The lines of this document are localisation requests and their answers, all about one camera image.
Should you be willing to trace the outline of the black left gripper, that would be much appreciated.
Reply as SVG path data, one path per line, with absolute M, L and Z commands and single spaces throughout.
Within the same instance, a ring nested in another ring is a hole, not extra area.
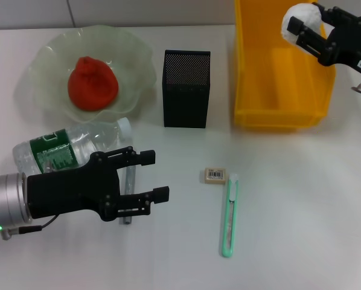
M 27 204 L 33 219 L 81 210 L 96 212 L 102 221 L 148 216 L 151 203 L 169 201 L 169 187 L 120 195 L 117 167 L 149 166 L 155 163 L 154 150 L 137 153 L 132 146 L 107 153 L 95 152 L 85 165 L 27 178 Z

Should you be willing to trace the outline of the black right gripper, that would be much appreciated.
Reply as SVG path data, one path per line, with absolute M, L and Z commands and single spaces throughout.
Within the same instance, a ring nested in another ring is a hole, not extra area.
M 361 16 L 338 8 L 325 8 L 317 2 L 321 20 L 333 26 L 327 39 L 292 16 L 287 30 L 297 36 L 297 46 L 315 56 L 323 66 L 343 64 L 361 73 Z

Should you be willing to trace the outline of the white paper ball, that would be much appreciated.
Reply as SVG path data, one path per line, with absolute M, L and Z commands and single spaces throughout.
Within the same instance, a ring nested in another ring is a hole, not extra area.
M 287 29 L 292 16 L 303 21 L 304 25 L 311 28 L 315 33 L 320 34 L 321 36 L 328 36 L 324 30 L 324 21 L 322 20 L 321 10 L 317 5 L 312 3 L 300 3 L 290 7 L 283 17 L 281 35 L 283 39 L 298 47 L 303 52 L 305 52 L 305 50 L 296 44 L 298 36 L 295 36 Z

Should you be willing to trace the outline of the clear bottle with green label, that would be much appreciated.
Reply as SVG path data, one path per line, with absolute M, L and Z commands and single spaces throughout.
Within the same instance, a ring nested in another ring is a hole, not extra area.
M 85 165 L 94 152 L 109 152 L 132 144 L 128 118 L 114 123 L 76 124 L 16 145 L 14 162 L 26 176 Z

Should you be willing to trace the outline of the mint green utility knife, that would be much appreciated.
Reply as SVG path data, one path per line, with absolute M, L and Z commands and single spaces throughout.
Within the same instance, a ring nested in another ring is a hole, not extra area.
M 222 238 L 222 256 L 225 258 L 232 257 L 234 251 L 238 190 L 238 175 L 231 173 L 227 184 Z

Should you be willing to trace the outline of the red-orange soft orange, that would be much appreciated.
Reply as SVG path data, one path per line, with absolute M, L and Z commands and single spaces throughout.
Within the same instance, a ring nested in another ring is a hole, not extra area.
M 104 62 L 89 56 L 78 59 L 68 79 L 70 101 L 83 111 L 99 111 L 117 99 L 118 80 Z

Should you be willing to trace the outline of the grey metallic pen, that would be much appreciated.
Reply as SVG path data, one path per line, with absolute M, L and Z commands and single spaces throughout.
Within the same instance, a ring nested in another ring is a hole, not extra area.
M 136 166 L 128 166 L 123 169 L 122 195 L 132 195 L 135 192 Z

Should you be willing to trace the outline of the beige eraser with barcode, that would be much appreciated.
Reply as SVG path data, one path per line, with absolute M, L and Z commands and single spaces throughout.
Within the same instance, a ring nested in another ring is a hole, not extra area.
M 223 168 L 206 168 L 204 180 L 205 184 L 225 184 L 226 170 Z

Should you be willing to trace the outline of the black mesh pen holder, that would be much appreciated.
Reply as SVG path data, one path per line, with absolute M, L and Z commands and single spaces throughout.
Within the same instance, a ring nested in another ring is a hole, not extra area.
M 165 127 L 206 128 L 209 51 L 165 50 L 162 101 Z

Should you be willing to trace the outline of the pale green glass fruit plate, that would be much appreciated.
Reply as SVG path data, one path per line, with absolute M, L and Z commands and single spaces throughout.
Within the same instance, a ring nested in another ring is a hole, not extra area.
M 156 83 L 152 49 L 124 28 L 94 25 L 69 30 L 42 46 L 27 69 L 30 99 L 44 110 L 86 123 L 126 115 Z M 76 107 L 68 79 L 81 57 L 104 62 L 118 80 L 117 97 L 94 112 Z

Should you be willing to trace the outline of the yellow plastic bin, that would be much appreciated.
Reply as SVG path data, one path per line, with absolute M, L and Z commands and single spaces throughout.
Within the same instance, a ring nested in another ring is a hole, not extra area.
M 327 116 L 336 69 L 281 35 L 286 11 L 316 0 L 235 0 L 234 123 L 262 131 L 295 131 Z

